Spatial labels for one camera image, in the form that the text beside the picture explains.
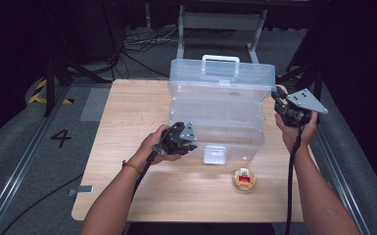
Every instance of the round container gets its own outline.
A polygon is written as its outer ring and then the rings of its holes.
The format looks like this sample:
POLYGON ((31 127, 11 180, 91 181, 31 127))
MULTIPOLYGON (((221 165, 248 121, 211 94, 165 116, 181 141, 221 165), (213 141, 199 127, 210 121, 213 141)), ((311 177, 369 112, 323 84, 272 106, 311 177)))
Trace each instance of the round container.
POLYGON ((251 190, 255 187, 256 176, 247 168, 239 168, 233 174, 233 184, 240 190, 251 190))

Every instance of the small white object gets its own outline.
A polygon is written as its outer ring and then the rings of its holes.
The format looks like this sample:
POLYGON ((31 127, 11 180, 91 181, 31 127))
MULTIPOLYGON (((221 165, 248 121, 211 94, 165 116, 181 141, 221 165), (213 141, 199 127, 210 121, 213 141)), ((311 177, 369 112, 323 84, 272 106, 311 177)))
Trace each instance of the small white object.
POLYGON ((208 145, 204 149, 204 163, 225 165, 226 149, 224 146, 208 145))

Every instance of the number 4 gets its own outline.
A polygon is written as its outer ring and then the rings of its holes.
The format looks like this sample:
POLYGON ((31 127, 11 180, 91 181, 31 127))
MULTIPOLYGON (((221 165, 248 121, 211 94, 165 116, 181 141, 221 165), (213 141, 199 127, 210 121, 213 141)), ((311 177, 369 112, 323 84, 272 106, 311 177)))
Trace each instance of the number 4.
POLYGON ((68 137, 67 134, 69 133, 68 130, 63 129, 62 131, 58 132, 57 134, 53 135, 51 139, 55 140, 61 140, 59 148, 63 148, 64 141, 71 139, 71 137, 68 137))

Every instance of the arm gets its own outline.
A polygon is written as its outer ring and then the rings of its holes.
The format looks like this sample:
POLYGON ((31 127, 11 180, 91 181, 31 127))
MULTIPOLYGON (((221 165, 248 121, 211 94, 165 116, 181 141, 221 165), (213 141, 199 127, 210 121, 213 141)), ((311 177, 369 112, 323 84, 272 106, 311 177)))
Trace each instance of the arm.
MULTIPOLYGON (((312 112, 310 123, 305 126, 302 134, 301 147, 295 156, 295 171, 306 227, 310 234, 359 234, 352 216, 310 157, 308 144, 316 130, 316 121, 317 113, 312 112)), ((283 132, 286 148, 291 152, 298 129, 285 126, 278 114, 276 124, 283 132)))
MULTIPOLYGON (((168 126, 162 125, 155 133, 149 134, 128 163, 143 169, 146 159, 152 152, 152 146, 160 141, 161 133, 167 128, 168 126)), ((153 164, 158 164, 163 160, 175 161, 180 158, 179 155, 169 155, 165 159, 165 157, 157 155, 153 164)), ((84 219, 80 234, 121 234, 126 223, 138 175, 139 172, 131 166, 121 169, 91 206, 84 219)))

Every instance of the plastic box handle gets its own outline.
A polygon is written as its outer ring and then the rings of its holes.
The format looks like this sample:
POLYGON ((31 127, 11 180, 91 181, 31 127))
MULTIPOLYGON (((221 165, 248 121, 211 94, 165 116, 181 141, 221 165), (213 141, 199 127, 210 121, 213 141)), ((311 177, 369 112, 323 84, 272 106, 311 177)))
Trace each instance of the plastic box handle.
POLYGON ((213 56, 213 55, 204 55, 203 62, 201 64, 201 74, 206 74, 206 61, 222 61, 222 62, 234 62, 234 77, 238 77, 239 68, 240 68, 240 59, 238 57, 227 57, 227 56, 213 56))

